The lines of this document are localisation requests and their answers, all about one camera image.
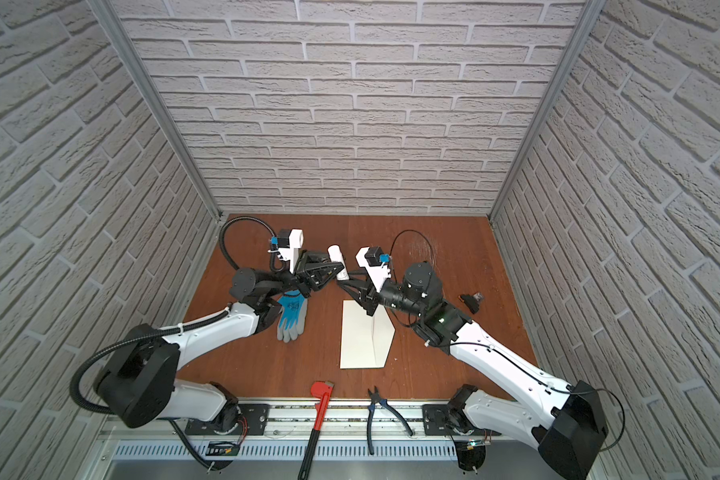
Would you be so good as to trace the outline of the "white glue stick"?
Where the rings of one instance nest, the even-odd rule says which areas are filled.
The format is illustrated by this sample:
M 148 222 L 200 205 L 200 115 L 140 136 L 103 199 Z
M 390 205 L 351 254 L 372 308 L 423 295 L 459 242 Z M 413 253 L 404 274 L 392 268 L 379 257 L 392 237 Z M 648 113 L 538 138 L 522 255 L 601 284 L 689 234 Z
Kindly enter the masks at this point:
M 346 262 L 344 260 L 341 248 L 338 245 L 331 245 L 328 248 L 328 254 L 332 262 L 340 263 L 342 265 L 342 269 L 337 274 L 336 279 L 338 281 L 347 281 L 349 279 L 349 274 L 346 269 Z

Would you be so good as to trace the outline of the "cream envelope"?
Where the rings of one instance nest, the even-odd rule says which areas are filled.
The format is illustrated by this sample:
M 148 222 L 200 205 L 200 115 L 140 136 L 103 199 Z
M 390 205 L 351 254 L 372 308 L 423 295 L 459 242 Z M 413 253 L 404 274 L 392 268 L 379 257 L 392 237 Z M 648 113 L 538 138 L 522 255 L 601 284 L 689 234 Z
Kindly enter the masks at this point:
M 395 327 L 383 306 L 373 315 L 355 301 L 344 300 L 342 307 L 340 368 L 381 369 L 385 366 Z

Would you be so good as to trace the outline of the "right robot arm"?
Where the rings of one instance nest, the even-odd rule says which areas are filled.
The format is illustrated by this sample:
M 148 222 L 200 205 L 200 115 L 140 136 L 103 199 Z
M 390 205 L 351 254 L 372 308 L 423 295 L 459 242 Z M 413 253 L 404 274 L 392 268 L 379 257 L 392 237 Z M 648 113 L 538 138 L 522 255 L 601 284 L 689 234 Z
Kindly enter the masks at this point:
M 409 267 L 399 283 L 387 265 L 341 274 L 337 283 L 369 315 L 379 307 L 411 315 L 413 332 L 427 346 L 471 366 L 509 394 L 502 400 L 464 386 L 451 403 L 457 430 L 498 432 L 536 449 L 565 479 L 588 476 L 608 435 L 595 387 L 547 373 L 491 337 L 444 298 L 427 262 Z

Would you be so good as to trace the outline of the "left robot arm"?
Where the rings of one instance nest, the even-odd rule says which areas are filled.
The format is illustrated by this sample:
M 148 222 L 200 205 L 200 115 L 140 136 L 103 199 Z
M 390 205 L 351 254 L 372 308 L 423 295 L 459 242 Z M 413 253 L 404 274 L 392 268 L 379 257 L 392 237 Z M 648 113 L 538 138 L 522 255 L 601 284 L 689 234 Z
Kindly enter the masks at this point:
M 112 347 L 94 391 L 130 428 L 186 418 L 226 434 L 242 422 L 237 398 L 215 383 L 180 380 L 178 371 L 227 343 L 265 331 L 284 314 L 288 296 L 309 297 L 344 268 L 341 250 L 333 245 L 325 253 L 300 253 L 293 270 L 239 269 L 230 290 L 235 301 L 223 310 L 171 328 L 142 324 L 129 331 Z

